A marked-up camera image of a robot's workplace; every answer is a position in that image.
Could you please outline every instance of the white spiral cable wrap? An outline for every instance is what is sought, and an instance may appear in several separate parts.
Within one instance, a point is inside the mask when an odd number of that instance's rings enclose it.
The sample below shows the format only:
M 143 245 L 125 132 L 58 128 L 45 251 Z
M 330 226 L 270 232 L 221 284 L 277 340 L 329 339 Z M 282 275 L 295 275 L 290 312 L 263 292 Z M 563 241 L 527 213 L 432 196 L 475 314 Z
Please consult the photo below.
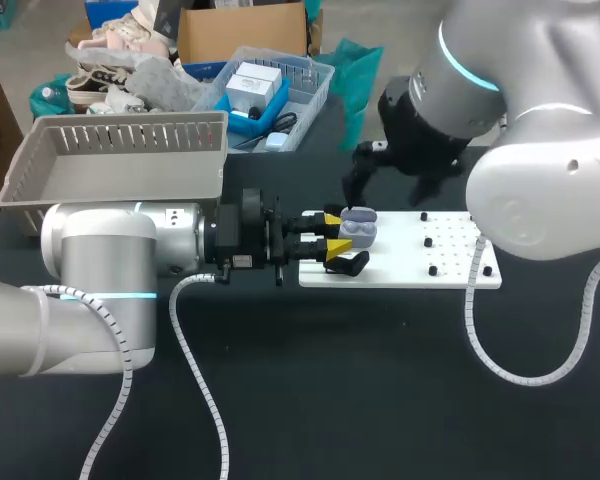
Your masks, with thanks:
M 193 372 L 193 376 L 198 382 L 198 386 L 200 387 L 202 395 L 209 406 L 209 411 L 211 412 L 213 421 L 216 424 L 218 439 L 220 440 L 220 480 L 227 480 L 229 478 L 229 442 L 227 441 L 227 432 L 224 429 L 224 423 L 222 423 L 222 418 L 220 417 L 218 407 L 216 407 L 216 403 L 213 401 L 209 387 L 207 387 L 207 384 L 202 377 L 202 373 L 200 373 L 198 364 L 193 358 L 191 349 L 189 348 L 189 345 L 187 345 L 187 340 L 185 339 L 182 329 L 180 328 L 180 322 L 178 322 L 178 295 L 185 287 L 194 283 L 215 283 L 215 275 L 193 275 L 178 283 L 178 285 L 176 285 L 176 287 L 173 289 L 173 292 L 171 292 L 171 297 L 169 297 L 169 316 L 171 317 L 171 324 L 173 325 L 173 330 L 176 333 L 178 343 L 180 343 L 182 352 L 189 363 L 189 367 Z
M 480 259 L 482 258 L 482 252 L 486 246 L 486 239 L 480 235 L 476 244 L 476 250 L 473 254 L 473 261 L 471 263 L 471 271 L 469 273 L 469 285 L 467 286 L 465 296 L 465 307 L 464 307 L 464 318 L 465 328 L 467 335 L 469 336 L 469 342 L 476 352 L 478 358 L 484 363 L 489 370 L 498 375 L 500 378 L 515 383 L 516 385 L 522 385 L 525 387 L 542 387 L 551 383 L 557 382 L 561 378 L 564 378 L 569 374 L 575 366 L 578 364 L 584 353 L 584 349 L 589 341 L 589 333 L 591 331 L 591 321 L 593 315 L 593 302 L 596 295 L 596 289 L 600 282 L 600 262 L 595 266 L 589 278 L 587 279 L 587 285 L 584 289 L 584 297 L 582 300 L 582 313 L 580 315 L 580 329 L 576 338 L 576 344 L 571 351 L 571 354 L 567 360 L 562 364 L 556 371 L 540 377 L 521 377 L 508 372 L 504 368 L 497 365 L 485 352 L 484 348 L 478 340 L 478 334 L 476 332 L 475 324 L 473 321 L 473 303 L 475 295 L 476 281 L 478 277 L 478 271 L 480 269 Z
M 91 468 L 93 467 L 98 452 L 102 448 L 102 445 L 116 424 L 116 421 L 122 414 L 122 410 L 127 403 L 127 397 L 131 391 L 131 381 L 133 379 L 133 363 L 131 361 L 131 352 L 127 348 L 127 340 L 124 338 L 118 323 L 100 300 L 89 295 L 88 293 L 75 288 L 65 287 L 63 285 L 45 285 L 38 288 L 40 288 L 47 295 L 67 295 L 86 305 L 87 308 L 99 315 L 100 318 L 107 324 L 120 350 L 120 357 L 122 358 L 122 387 L 120 388 L 118 400 L 116 401 L 109 418 L 107 418 L 107 421 L 100 430 L 98 437 L 93 442 L 93 445 L 91 445 L 89 453 L 87 454 L 87 458 L 82 465 L 80 480 L 88 480 L 89 473 L 91 473 Z

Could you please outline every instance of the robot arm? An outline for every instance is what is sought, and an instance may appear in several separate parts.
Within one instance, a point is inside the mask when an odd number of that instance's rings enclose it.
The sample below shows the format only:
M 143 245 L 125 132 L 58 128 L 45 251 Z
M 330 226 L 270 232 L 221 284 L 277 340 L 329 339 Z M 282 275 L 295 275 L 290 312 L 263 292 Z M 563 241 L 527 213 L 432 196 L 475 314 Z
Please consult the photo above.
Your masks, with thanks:
M 228 283 L 231 270 L 273 266 L 281 285 L 283 267 L 297 260 L 358 275 L 369 253 L 338 256 L 356 242 L 341 238 L 341 209 L 285 218 L 277 201 L 264 208 L 259 190 L 220 205 L 213 219 L 192 203 L 56 205 L 45 216 L 41 249 L 61 285 L 102 302 L 124 332 L 133 368 L 142 368 L 155 350 L 158 276 L 195 275 L 208 264 L 222 272 L 213 281 Z M 300 233 L 324 238 L 292 238 Z M 119 372 L 118 350 L 108 326 L 81 302 L 0 283 L 0 374 Z
M 412 77 L 379 103 L 387 145 L 362 144 L 350 205 L 376 168 L 417 176 L 412 204 L 460 173 L 472 138 L 509 128 L 472 170 L 467 206 L 516 256 L 600 247 L 600 0 L 459 0 Z

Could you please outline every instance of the clear plastic bin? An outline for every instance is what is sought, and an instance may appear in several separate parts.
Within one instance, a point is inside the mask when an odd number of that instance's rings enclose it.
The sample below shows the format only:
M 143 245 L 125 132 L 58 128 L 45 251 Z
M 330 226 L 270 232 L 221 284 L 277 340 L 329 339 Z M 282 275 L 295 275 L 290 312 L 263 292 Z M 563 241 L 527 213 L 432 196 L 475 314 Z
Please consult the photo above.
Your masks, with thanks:
M 287 138 L 280 151 L 290 152 L 295 150 L 327 100 L 329 83 L 335 68 L 331 65 L 315 62 L 310 58 L 298 57 L 289 53 L 276 52 L 266 48 L 240 47 L 200 97 L 193 108 L 194 112 L 213 110 L 225 94 L 225 87 L 231 76 L 242 62 L 279 68 L 282 70 L 282 76 L 291 81 L 289 101 L 280 114 L 294 112 L 298 115 L 298 123 L 289 133 L 289 138 Z M 229 132 L 228 137 L 229 147 L 250 140 L 245 136 L 232 132 Z M 260 151 L 261 149 L 262 145 L 258 145 L 254 151 Z M 242 151 L 230 148 L 230 152 L 240 153 Z

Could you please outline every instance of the white pegboard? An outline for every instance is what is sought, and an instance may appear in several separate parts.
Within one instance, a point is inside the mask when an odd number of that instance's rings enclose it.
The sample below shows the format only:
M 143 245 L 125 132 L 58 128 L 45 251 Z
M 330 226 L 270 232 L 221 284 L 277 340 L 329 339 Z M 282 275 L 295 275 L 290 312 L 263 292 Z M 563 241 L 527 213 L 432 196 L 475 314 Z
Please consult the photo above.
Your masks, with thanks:
M 312 215 L 315 212 L 304 212 Z M 369 248 L 371 260 L 356 278 L 325 272 L 321 263 L 300 262 L 300 285 L 320 288 L 433 288 L 465 289 L 476 240 L 480 232 L 468 212 L 378 212 L 378 236 Z M 431 248 L 424 246 L 431 238 Z M 312 234 L 303 234 L 302 241 L 314 241 Z M 351 258 L 357 251 L 342 255 Z M 429 267 L 436 266 L 436 276 Z M 491 276 L 483 270 L 490 266 Z M 491 242 L 482 254 L 478 289 L 497 289 L 502 276 Z

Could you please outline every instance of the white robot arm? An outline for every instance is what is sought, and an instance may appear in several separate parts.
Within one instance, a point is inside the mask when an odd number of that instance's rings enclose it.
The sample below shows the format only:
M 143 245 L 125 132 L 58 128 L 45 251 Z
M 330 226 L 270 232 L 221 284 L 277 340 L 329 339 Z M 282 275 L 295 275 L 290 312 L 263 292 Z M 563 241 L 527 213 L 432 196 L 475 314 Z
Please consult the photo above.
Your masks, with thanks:
M 480 230 L 521 258 L 600 247 L 600 0 L 457 0 L 410 78 L 379 103 L 388 146 L 361 144 L 349 205 L 377 167 L 419 177 L 412 203 L 460 172 L 472 138 L 508 128 L 471 171 Z

